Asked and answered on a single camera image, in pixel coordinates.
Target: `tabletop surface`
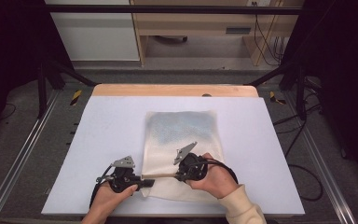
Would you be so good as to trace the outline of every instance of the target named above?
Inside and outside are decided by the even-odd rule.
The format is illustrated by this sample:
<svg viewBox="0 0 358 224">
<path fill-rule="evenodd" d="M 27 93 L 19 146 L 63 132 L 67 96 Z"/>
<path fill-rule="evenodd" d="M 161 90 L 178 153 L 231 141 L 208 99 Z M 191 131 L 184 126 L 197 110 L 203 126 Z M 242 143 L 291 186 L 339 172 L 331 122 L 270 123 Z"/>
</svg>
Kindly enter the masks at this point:
<svg viewBox="0 0 358 224">
<path fill-rule="evenodd" d="M 235 171 L 240 183 L 245 184 L 249 198 L 261 206 L 266 216 L 304 214 L 264 99 L 257 97 L 254 88 L 233 87 L 236 96 L 241 95 L 239 92 L 246 91 L 252 97 L 199 97 L 192 95 L 209 93 L 216 96 L 217 91 L 212 91 L 213 87 L 221 91 L 230 89 L 231 86 L 202 85 L 201 89 L 189 86 L 189 90 L 194 89 L 192 92 L 183 91 L 186 87 L 181 85 L 104 85 L 95 88 L 86 105 L 74 141 L 42 214 L 86 214 L 96 177 L 115 160 L 131 155 L 136 164 L 134 173 L 139 175 L 144 157 L 147 112 L 207 110 L 213 110 L 217 114 L 217 127 L 226 165 Z M 153 96 L 157 94 L 152 93 L 152 90 L 159 87 L 165 94 Z M 120 88 L 128 95 L 108 93 L 109 90 L 117 91 Z M 186 94 L 192 92 L 192 95 L 170 96 L 171 92 L 178 90 Z M 140 96 L 139 92 L 147 92 L 149 96 Z M 136 192 L 113 215 L 222 217 L 225 212 L 218 203 L 144 198 L 141 193 Z"/>
</svg>

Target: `sleeve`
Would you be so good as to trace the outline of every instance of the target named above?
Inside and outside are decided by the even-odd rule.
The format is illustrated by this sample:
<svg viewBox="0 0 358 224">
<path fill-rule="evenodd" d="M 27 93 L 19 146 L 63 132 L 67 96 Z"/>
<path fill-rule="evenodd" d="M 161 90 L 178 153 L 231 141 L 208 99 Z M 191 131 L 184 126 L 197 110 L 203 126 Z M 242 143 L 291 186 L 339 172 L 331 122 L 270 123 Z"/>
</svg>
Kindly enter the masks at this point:
<svg viewBox="0 0 358 224">
<path fill-rule="evenodd" d="M 266 223 L 260 207 L 252 203 L 246 195 L 244 185 L 219 199 L 219 202 L 227 209 L 226 218 L 230 224 Z"/>
</svg>

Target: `black cable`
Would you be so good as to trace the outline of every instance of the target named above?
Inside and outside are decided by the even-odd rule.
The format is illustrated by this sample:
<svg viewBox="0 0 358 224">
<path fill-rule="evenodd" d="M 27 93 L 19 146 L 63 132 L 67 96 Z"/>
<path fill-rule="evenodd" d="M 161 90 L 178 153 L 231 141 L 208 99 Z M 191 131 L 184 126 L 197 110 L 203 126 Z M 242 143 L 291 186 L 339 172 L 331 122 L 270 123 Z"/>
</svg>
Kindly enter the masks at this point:
<svg viewBox="0 0 358 224">
<path fill-rule="evenodd" d="M 305 97 L 304 100 L 307 100 L 307 99 L 308 99 L 309 97 L 311 97 L 312 95 L 316 95 L 316 96 L 317 96 L 316 93 L 312 92 L 311 94 L 308 94 L 308 95 Z M 321 104 L 317 104 L 317 105 L 313 105 L 313 106 L 311 106 L 310 108 L 308 108 L 308 109 L 306 110 L 307 115 L 310 114 L 311 112 L 313 112 L 313 110 L 314 110 L 315 108 L 318 108 L 318 107 L 320 107 L 320 106 L 321 106 Z M 286 122 L 286 121 L 288 121 L 288 120 L 290 120 L 290 119 L 294 119 L 294 118 L 296 118 L 296 117 L 298 117 L 298 115 L 293 115 L 293 116 L 291 116 L 291 117 L 289 117 L 289 118 L 286 118 L 286 119 L 280 119 L 280 120 L 274 122 L 273 124 L 274 124 L 274 126 L 275 126 L 275 125 L 278 125 L 278 124 L 282 124 L 282 123 L 284 123 L 284 122 Z M 303 124 L 302 124 L 300 127 L 297 127 L 297 128 L 294 128 L 294 129 L 293 129 L 293 130 L 296 130 L 296 129 L 299 128 L 300 130 L 297 132 L 297 134 L 296 134 L 295 138 L 293 139 L 293 141 L 292 141 L 290 147 L 289 147 L 289 148 L 287 149 L 287 151 L 284 153 L 284 157 L 285 157 L 286 159 L 287 159 L 287 156 L 289 155 L 290 151 L 292 150 L 293 145 L 295 144 L 297 138 L 300 136 L 301 132 L 303 131 L 303 129 L 304 129 L 306 123 L 307 123 L 307 117 L 305 117 L 305 120 L 304 120 Z M 322 185 L 321 180 L 318 178 L 318 176 L 317 176 L 316 174 L 314 174 L 314 173 L 313 173 L 312 171 L 310 171 L 309 169 L 307 169 L 307 168 L 305 168 L 305 167 L 303 167 L 303 166 L 300 166 L 300 165 L 294 165 L 294 164 L 289 164 L 289 163 L 288 163 L 288 166 L 289 166 L 289 167 L 295 167 L 295 168 L 297 168 L 297 169 L 300 169 L 300 170 L 303 170 L 303 171 L 309 173 L 310 175 L 313 176 L 313 178 L 316 179 L 316 182 L 317 182 L 318 185 L 319 185 L 320 191 L 319 191 L 319 194 L 318 194 L 317 197 L 315 197 L 315 198 L 308 198 L 308 197 L 302 196 L 302 195 L 299 193 L 299 197 L 300 197 L 301 199 L 306 200 L 306 201 L 309 201 L 309 202 L 316 202 L 316 201 L 320 200 L 320 199 L 323 197 L 323 195 L 324 195 L 324 187 L 323 187 L 323 185 Z"/>
<path fill-rule="evenodd" d="M 290 144 L 290 147 L 287 149 L 287 151 L 284 153 L 284 157 L 287 158 L 287 156 L 289 155 L 289 152 L 292 150 L 293 145 L 295 144 L 297 138 L 300 136 L 302 130 L 305 127 L 305 124 L 307 123 L 307 117 L 304 120 L 304 123 L 301 125 L 300 130 L 298 131 L 298 133 L 296 134 L 295 138 L 293 139 L 292 143 Z"/>
<path fill-rule="evenodd" d="M 263 39 L 264 39 L 264 41 L 266 42 L 267 48 L 268 48 L 268 50 L 269 50 L 269 53 L 272 55 L 271 49 L 269 48 L 269 44 L 267 43 L 267 39 L 264 37 L 263 32 L 262 32 L 262 30 L 260 29 L 260 26 L 258 25 L 258 18 L 257 18 L 257 14 L 256 14 L 256 15 L 255 15 L 255 32 L 257 31 L 257 27 L 259 28 L 260 34 L 263 36 Z M 255 45 L 257 46 L 258 50 L 260 50 L 261 56 L 263 57 L 264 62 L 266 62 L 266 64 L 268 64 L 268 65 L 273 65 L 273 66 L 278 65 L 278 64 L 272 64 L 272 63 L 267 62 L 267 59 L 266 59 L 266 57 L 264 56 L 264 53 L 263 53 L 263 51 L 261 50 L 261 48 L 258 46 L 256 39 L 255 39 Z"/>
<path fill-rule="evenodd" d="M 105 172 L 103 172 L 103 175 L 101 176 L 101 178 L 98 179 L 98 185 L 101 184 L 101 182 L 103 181 L 104 177 L 106 176 L 107 172 L 109 172 L 110 168 L 112 168 L 111 165 L 109 165 L 109 167 L 106 168 Z"/>
<path fill-rule="evenodd" d="M 302 196 L 300 194 L 299 196 L 300 196 L 301 199 L 306 200 L 306 201 L 310 201 L 310 202 L 316 202 L 316 201 L 320 200 L 324 196 L 324 186 L 322 185 L 322 181 L 318 178 L 318 176 L 316 176 L 312 171 L 310 171 L 309 169 L 307 169 L 307 168 L 305 168 L 303 166 L 294 165 L 294 164 L 288 164 L 288 166 L 289 167 L 295 167 L 297 169 L 303 170 L 303 171 L 307 172 L 308 174 L 312 175 L 313 178 L 316 179 L 316 182 L 319 185 L 320 191 L 319 191 L 319 194 L 318 194 L 318 196 L 316 198 L 307 198 L 307 197 L 304 197 L 304 196 Z"/>
<path fill-rule="evenodd" d="M 223 168 L 225 168 L 229 174 L 231 174 L 232 178 L 234 179 L 234 181 L 238 184 L 238 178 L 235 175 L 234 171 L 229 168 L 228 166 L 226 166 L 224 163 L 222 163 L 221 161 L 217 161 L 215 159 L 205 159 L 206 161 L 199 161 L 199 162 L 194 162 L 191 165 L 189 165 L 189 167 L 195 167 L 198 165 L 217 165 L 217 166 L 221 166 Z"/>
<path fill-rule="evenodd" d="M 279 39 L 280 38 L 278 36 L 275 37 L 274 47 L 273 47 L 274 54 L 272 55 L 272 57 L 274 57 L 278 61 L 278 63 L 281 64 L 282 57 L 283 57 L 284 37 L 281 37 L 281 46 L 279 48 L 279 52 L 277 52 Z"/>
<path fill-rule="evenodd" d="M 17 110 L 17 107 L 16 107 L 15 105 L 13 105 L 13 104 L 6 104 L 6 105 L 11 105 L 11 106 L 13 106 L 13 110 L 12 110 L 8 115 L 6 115 L 6 116 L 0 118 L 0 120 L 2 120 L 2 119 L 7 119 L 8 117 L 12 116 L 12 115 L 14 114 L 14 112 Z"/>
<path fill-rule="evenodd" d="M 298 127 L 294 128 L 292 130 L 289 130 L 289 131 L 282 131 L 282 132 L 277 132 L 277 133 L 292 133 L 292 132 L 294 132 L 295 130 L 297 130 L 299 128 L 301 128 L 301 126 L 298 126 Z"/>
</svg>

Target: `hand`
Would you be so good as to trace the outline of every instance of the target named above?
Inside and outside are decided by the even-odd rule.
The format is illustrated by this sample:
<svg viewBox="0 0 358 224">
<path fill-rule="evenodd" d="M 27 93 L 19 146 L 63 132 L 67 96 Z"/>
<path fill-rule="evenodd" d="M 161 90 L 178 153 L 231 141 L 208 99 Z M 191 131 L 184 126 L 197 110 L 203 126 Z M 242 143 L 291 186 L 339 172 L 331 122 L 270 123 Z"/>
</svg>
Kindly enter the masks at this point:
<svg viewBox="0 0 358 224">
<path fill-rule="evenodd" d="M 202 157 L 205 159 L 213 159 L 209 153 L 205 153 Z M 187 180 L 186 183 L 192 189 L 205 190 L 217 199 L 228 196 L 229 193 L 240 186 L 225 168 L 211 164 L 208 164 L 208 173 L 203 179 L 199 181 Z"/>
<path fill-rule="evenodd" d="M 132 185 L 121 193 L 115 193 L 107 182 L 101 184 L 94 198 L 89 212 L 83 218 L 82 223 L 104 223 L 113 210 L 125 199 L 130 197 L 138 188 Z"/>
</svg>

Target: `white cloth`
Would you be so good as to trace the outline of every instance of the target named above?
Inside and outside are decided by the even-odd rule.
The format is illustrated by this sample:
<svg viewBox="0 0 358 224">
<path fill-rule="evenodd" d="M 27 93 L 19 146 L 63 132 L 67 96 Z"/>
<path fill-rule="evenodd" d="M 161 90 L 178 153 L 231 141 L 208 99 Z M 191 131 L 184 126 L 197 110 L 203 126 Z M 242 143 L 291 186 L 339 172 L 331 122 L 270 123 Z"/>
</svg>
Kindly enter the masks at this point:
<svg viewBox="0 0 358 224">
<path fill-rule="evenodd" d="M 145 154 L 142 175 L 174 174 L 177 150 L 198 142 L 191 150 L 197 156 L 206 152 L 221 162 L 223 153 L 213 111 L 148 112 L 146 115 Z M 209 193 L 192 189 L 172 177 L 156 178 L 153 188 L 143 195 L 168 200 L 217 203 Z"/>
</svg>

